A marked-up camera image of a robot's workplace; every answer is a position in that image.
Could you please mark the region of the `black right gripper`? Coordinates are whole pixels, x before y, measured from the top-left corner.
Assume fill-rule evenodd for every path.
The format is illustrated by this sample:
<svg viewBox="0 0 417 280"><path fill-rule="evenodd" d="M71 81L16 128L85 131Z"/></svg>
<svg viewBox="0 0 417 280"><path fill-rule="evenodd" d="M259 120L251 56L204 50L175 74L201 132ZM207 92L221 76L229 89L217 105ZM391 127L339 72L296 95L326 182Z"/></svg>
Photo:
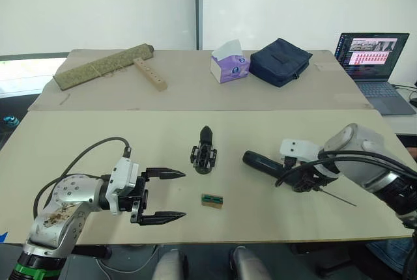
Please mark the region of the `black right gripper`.
<svg viewBox="0 0 417 280"><path fill-rule="evenodd" d="M308 192L309 190L320 191L322 187L328 184L328 178L325 174L320 172L315 166L323 163L323 159L313 160L311 162L304 162L302 165L296 167L298 158L292 156L285 156L283 159L285 172L282 175L283 180L294 180L291 184L292 190L297 193Z"/></svg>

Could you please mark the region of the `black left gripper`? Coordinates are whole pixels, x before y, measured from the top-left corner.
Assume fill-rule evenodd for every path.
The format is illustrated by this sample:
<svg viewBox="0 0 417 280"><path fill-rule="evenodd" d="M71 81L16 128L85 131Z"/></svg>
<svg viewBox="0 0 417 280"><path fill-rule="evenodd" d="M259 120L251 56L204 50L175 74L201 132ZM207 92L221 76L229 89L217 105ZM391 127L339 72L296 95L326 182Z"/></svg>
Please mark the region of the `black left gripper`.
<svg viewBox="0 0 417 280"><path fill-rule="evenodd" d="M185 212L159 211L152 215L144 215L143 211L147 207L148 193L145 188L150 178L160 180L172 180L185 177L186 174L167 167L149 167L136 178L136 184L128 193L123 193L118 197L119 211L131 212L130 222L141 226L164 225L178 220L186 215Z"/></svg>

